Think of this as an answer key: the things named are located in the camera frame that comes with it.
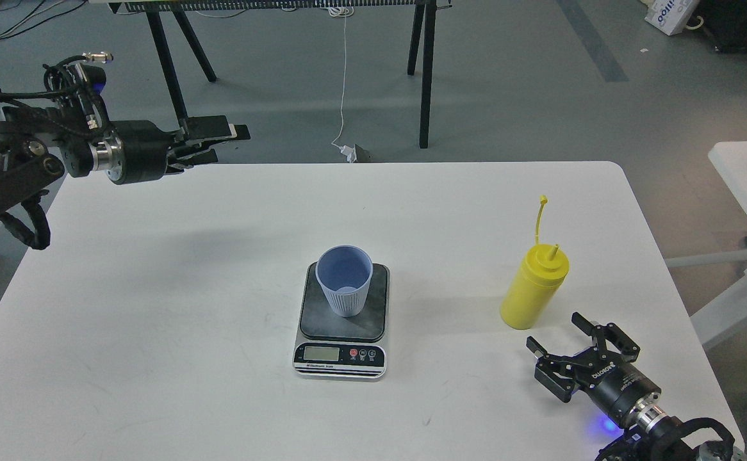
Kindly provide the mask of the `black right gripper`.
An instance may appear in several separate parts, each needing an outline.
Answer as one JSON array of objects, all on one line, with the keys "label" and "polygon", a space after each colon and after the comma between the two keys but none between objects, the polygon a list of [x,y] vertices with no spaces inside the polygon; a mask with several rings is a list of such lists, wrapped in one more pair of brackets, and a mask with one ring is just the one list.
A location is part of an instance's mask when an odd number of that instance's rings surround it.
[{"label": "black right gripper", "polygon": [[640,403],[657,401],[661,388],[632,365],[640,354],[626,333],[614,324],[594,324],[574,312],[572,323],[591,338],[591,347],[574,357],[547,353],[533,337],[526,347],[537,357],[535,379],[563,403],[585,391],[617,426],[636,423]]}]

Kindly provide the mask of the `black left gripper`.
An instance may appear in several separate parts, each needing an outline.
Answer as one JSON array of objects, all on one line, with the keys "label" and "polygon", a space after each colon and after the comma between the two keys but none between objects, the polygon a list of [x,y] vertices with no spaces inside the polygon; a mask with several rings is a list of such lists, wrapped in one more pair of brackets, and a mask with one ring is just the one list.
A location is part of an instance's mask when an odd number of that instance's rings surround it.
[{"label": "black left gripper", "polygon": [[[92,170],[104,170],[117,186],[156,181],[198,165],[218,163],[212,145],[251,139],[246,125],[224,115],[178,120],[176,133],[162,131],[148,120],[117,120],[110,134],[92,144]],[[176,141],[183,145],[173,146]]]}]

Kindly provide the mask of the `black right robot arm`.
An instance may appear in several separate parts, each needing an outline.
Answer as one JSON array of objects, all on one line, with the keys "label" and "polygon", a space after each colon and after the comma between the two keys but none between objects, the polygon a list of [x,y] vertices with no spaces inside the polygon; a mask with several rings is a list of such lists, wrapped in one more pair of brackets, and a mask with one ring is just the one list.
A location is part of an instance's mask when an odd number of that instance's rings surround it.
[{"label": "black right robot arm", "polygon": [[546,351],[533,337],[526,347],[536,356],[534,377],[561,402],[579,391],[622,434],[597,453],[598,460],[744,460],[725,425],[710,417],[686,422],[658,405],[661,388],[635,367],[640,347],[614,324],[597,324],[578,312],[572,323],[591,339],[573,355]]}]

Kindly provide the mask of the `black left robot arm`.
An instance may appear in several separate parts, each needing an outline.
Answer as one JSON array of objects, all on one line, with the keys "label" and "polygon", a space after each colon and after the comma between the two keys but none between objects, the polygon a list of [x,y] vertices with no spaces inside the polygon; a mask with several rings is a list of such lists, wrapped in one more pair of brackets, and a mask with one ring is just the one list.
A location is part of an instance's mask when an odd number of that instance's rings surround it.
[{"label": "black left robot arm", "polygon": [[45,66],[43,92],[0,88],[0,221],[29,248],[49,246],[40,201],[65,174],[104,170],[119,186],[156,181],[217,163],[215,144],[250,139],[246,125],[224,116],[181,117],[176,131],[148,120],[113,122],[101,97],[105,72],[98,67],[112,60],[106,52],[69,56]]}]

